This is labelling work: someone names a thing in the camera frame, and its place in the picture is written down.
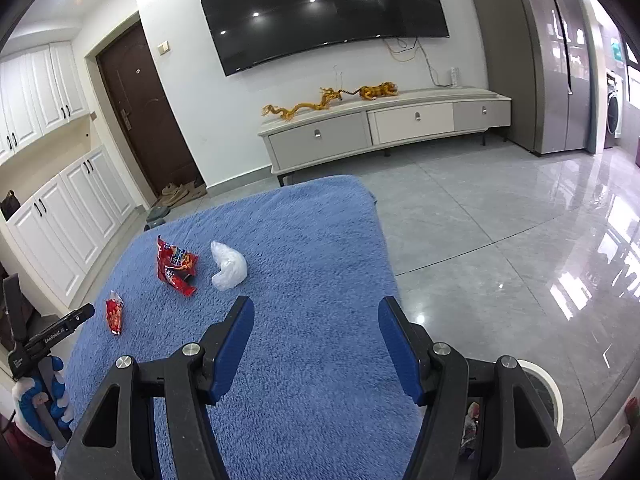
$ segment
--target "white plastic bag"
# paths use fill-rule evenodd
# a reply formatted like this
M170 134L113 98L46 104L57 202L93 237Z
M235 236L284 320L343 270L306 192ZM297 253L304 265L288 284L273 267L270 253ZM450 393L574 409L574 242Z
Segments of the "white plastic bag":
M246 278L246 260L238 251L214 240L211 253L220 267L220 272L211 277L211 283L217 290L233 288Z

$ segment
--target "black tv screen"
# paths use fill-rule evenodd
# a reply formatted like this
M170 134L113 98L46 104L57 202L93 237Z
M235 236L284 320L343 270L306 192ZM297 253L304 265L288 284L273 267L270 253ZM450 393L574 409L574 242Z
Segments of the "black tv screen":
M440 0L201 0L226 75L311 48L449 36Z

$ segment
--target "refrigerator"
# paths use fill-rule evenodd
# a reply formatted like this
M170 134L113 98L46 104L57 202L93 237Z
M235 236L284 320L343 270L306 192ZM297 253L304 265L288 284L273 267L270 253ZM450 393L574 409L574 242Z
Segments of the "refrigerator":
M529 151L580 150L591 130L582 0L474 0L489 89L512 98L508 138Z

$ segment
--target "blue gripper pad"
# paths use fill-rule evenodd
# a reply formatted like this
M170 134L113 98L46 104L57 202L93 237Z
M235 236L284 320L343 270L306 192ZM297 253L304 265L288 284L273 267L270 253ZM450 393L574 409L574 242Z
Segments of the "blue gripper pad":
M378 325L402 389L417 404L423 394L418 359L386 300L380 301L378 305Z
M218 402L231 388L246 342L254 329L254 317L254 302L247 298L216 357L210 391L214 402Z

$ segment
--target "blue fluffy blanket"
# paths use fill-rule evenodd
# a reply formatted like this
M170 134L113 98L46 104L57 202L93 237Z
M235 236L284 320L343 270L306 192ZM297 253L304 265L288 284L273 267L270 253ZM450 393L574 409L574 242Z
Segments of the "blue fluffy blanket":
M185 298L156 276L156 237L200 256ZM226 292L212 240L244 254L248 277ZM121 336L104 319L123 298ZM378 329L377 306L397 295L372 195L336 176L199 212L132 241L97 298L66 367L76 420L118 356L144 362L197 341L236 296L255 325L231 390L210 408L232 480L402 478L420 429ZM164 401L156 399L163 477L175 478Z

